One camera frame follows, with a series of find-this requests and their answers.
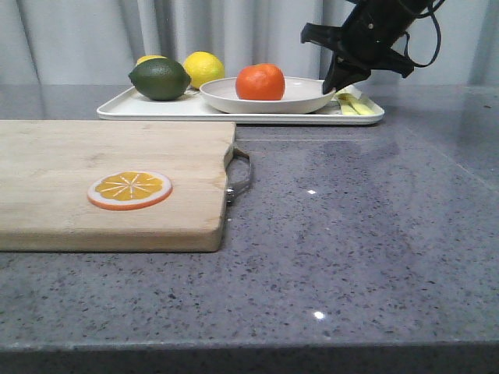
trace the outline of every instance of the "lime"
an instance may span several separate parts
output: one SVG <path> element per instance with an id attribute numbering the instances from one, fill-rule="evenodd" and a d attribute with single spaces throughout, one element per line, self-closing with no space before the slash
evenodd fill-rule
<path id="1" fill-rule="evenodd" d="M 186 92 L 190 76 L 177 61 L 152 58 L 141 62 L 128 75 L 136 90 L 152 100 L 174 100 Z"/>
<path id="2" fill-rule="evenodd" d="M 191 86 L 199 89 L 202 84 L 225 77 L 224 64 L 217 56 L 208 52 L 192 53 L 184 61 L 184 68 L 191 77 Z"/>
<path id="3" fill-rule="evenodd" d="M 166 58 L 165 56 L 160 56 L 160 55 L 146 55 L 142 56 L 137 60 L 137 63 L 135 65 L 139 65 L 141 62 L 151 60 L 152 58 Z"/>

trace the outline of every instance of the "orange slice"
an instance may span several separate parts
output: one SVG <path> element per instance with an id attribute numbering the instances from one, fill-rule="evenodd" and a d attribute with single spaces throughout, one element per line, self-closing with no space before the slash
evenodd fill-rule
<path id="1" fill-rule="evenodd" d="M 170 179 L 155 171 L 124 171 L 108 175 L 90 186 L 91 203 L 109 210 L 145 208 L 166 199 L 172 193 Z"/>

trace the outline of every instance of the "gray curtain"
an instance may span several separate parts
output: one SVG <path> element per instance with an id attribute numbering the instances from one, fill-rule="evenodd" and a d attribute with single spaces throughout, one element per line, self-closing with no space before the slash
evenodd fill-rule
<path id="1" fill-rule="evenodd" d="M 273 62 L 287 76 L 324 78 L 331 53 L 300 44 L 300 31 L 306 22 L 340 26 L 352 8 L 345 0 L 0 0 L 0 83 L 129 84 L 140 56 L 183 62 L 194 51 L 216 54 L 228 76 Z M 437 18 L 443 40 L 432 66 L 407 79 L 374 72 L 368 84 L 499 84 L 499 1 L 447 0 Z M 430 19 L 409 31 L 412 58 L 430 60 Z"/>

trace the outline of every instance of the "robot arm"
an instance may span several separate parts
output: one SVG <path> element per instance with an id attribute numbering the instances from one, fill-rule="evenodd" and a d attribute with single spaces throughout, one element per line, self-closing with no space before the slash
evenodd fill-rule
<path id="1" fill-rule="evenodd" d="M 437 57 L 440 29 L 434 12 L 445 0 L 349 0 L 356 4 L 341 27 L 307 23 L 301 34 L 302 43 L 312 42 L 333 51 L 331 65 L 324 80 L 324 94 L 369 78 L 371 70 L 382 69 L 400 73 L 404 78 L 415 66 L 407 54 L 391 49 L 417 18 L 431 16 L 437 28 Z M 425 15 L 420 13 L 428 8 Z"/>

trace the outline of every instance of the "wooden cutting board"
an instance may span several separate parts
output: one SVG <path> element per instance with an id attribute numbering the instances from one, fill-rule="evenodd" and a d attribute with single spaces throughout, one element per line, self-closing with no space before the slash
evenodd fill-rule
<path id="1" fill-rule="evenodd" d="M 0 250 L 216 251 L 234 138 L 231 122 L 0 121 Z M 88 201 L 127 170 L 166 175 L 172 194 L 138 210 Z"/>

